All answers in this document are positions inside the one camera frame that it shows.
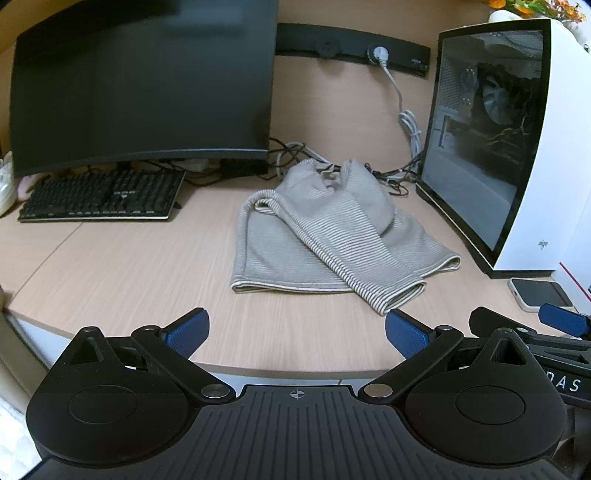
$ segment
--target smartphone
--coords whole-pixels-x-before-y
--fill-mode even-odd
[[[576,312],[569,296],[555,281],[511,278],[509,279],[509,290],[521,310],[526,312],[536,313],[544,303]]]

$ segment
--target white rug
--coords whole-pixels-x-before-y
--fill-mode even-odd
[[[40,461],[24,415],[0,398],[0,479],[19,480]]]

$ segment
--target white vase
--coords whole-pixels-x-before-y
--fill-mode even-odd
[[[591,24],[587,22],[563,22],[563,25],[574,35],[578,44],[588,52],[591,47]]]
[[[508,10],[495,10],[488,18],[488,23],[506,22],[507,20],[521,20],[521,17]]]

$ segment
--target flowers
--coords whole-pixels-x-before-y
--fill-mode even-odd
[[[567,0],[489,0],[492,8],[505,8],[524,18],[534,14],[554,18],[561,22],[581,23],[587,20],[580,12],[579,4],[571,5]]]

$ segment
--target metal screw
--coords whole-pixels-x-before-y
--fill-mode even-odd
[[[363,391],[372,398],[387,398],[394,393],[392,387],[383,383],[370,383]]]
[[[205,385],[201,389],[201,395],[207,398],[223,398],[230,394],[230,389],[226,385],[220,383],[212,383]]]

